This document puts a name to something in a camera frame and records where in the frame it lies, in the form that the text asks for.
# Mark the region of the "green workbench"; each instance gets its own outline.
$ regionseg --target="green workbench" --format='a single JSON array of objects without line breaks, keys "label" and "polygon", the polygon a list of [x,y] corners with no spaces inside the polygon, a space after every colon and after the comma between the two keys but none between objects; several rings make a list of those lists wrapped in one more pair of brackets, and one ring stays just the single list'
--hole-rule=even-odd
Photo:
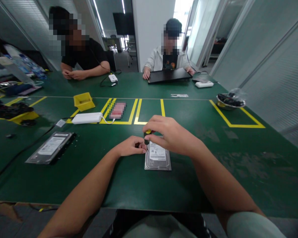
[{"label": "green workbench", "polygon": [[[212,102],[216,103],[216,94],[226,92],[220,84],[198,89],[192,81],[148,85],[141,73],[122,73],[117,77],[117,86],[101,88],[104,76],[68,81],[61,72],[51,73],[44,89],[26,99],[40,115],[35,126],[22,127],[0,120],[1,170],[60,118],[79,113],[74,107],[74,95],[90,92],[93,97],[96,107],[84,113],[108,114],[108,105],[113,101],[127,103],[123,118],[112,125],[67,123],[54,128],[0,177],[0,201],[61,204],[112,147],[130,135],[143,136],[143,124],[159,114],[173,117],[201,139],[267,216],[298,218],[298,149],[249,108],[219,110]],[[173,98],[171,94],[188,97]],[[1,98],[4,103],[14,99]],[[54,165],[24,163],[55,131],[78,134],[60,160]],[[7,134],[16,136],[8,139]],[[212,212],[191,160],[174,153],[170,156],[172,171],[145,170],[143,154],[121,158],[103,207]]]}]

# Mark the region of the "black t-shirt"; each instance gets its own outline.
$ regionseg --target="black t-shirt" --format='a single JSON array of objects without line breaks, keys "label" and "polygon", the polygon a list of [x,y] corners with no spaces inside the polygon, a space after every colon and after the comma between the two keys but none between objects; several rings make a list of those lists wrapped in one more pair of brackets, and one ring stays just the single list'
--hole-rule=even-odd
[{"label": "black t-shirt", "polygon": [[171,55],[167,55],[165,52],[163,53],[163,65],[162,70],[165,69],[175,69],[176,63],[178,61],[178,53],[177,51],[173,51]]},{"label": "black t-shirt", "polygon": [[69,46],[66,48],[65,56],[62,57],[62,63],[67,64],[72,68],[78,63],[83,70],[95,68],[102,61],[108,61],[106,53],[102,46],[92,38],[87,42],[85,50],[75,51]]}]

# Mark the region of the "white power adapter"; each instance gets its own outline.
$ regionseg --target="white power adapter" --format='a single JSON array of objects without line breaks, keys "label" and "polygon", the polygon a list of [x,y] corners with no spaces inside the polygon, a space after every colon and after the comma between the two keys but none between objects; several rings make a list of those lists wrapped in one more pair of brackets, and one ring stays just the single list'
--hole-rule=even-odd
[{"label": "white power adapter", "polygon": [[214,85],[214,83],[212,83],[211,81],[208,81],[206,83],[202,83],[202,82],[196,82],[195,85],[198,88],[206,88],[206,87],[212,87]]},{"label": "white power adapter", "polygon": [[101,112],[82,113],[77,114],[73,120],[73,124],[96,123],[102,120],[103,114]]},{"label": "white power adapter", "polygon": [[108,78],[110,79],[110,81],[112,83],[118,82],[118,79],[117,79],[116,75],[114,75],[114,74],[109,75]]}]

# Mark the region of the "light gray sleeve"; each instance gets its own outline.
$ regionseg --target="light gray sleeve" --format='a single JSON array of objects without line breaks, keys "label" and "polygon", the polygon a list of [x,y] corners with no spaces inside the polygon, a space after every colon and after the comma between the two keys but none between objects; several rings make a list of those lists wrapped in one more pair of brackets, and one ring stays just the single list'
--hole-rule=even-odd
[{"label": "light gray sleeve", "polygon": [[190,67],[190,64],[189,64],[189,61],[188,61],[188,58],[186,56],[186,54],[183,54],[182,55],[182,64],[181,64],[181,67],[183,67],[184,69],[186,69],[187,67]]},{"label": "light gray sleeve", "polygon": [[153,68],[155,67],[155,60],[156,60],[156,53],[153,50],[151,53],[151,56],[147,59],[147,62],[145,63],[144,67],[142,68],[142,71],[145,67],[149,67],[150,71],[153,71]]},{"label": "light gray sleeve", "polygon": [[8,76],[11,73],[7,69],[0,69],[0,77]]},{"label": "light gray sleeve", "polygon": [[286,238],[268,218],[253,212],[233,214],[227,222],[229,238]]}]

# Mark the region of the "television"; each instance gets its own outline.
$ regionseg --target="television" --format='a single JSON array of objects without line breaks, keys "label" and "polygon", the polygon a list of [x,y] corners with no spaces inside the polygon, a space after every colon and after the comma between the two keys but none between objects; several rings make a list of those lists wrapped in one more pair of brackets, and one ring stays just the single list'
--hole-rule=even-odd
[{"label": "television", "polygon": [[117,35],[135,35],[132,13],[113,13]]}]

